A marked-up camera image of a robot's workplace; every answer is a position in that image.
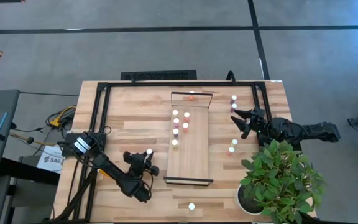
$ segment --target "potted plant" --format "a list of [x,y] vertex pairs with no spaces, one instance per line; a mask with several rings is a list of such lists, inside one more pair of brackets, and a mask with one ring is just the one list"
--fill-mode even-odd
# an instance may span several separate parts
[[249,171],[237,191],[237,201],[246,212],[270,215],[274,223],[301,224],[300,213],[311,212],[321,203],[323,178],[291,144],[273,140],[252,159],[241,161]]

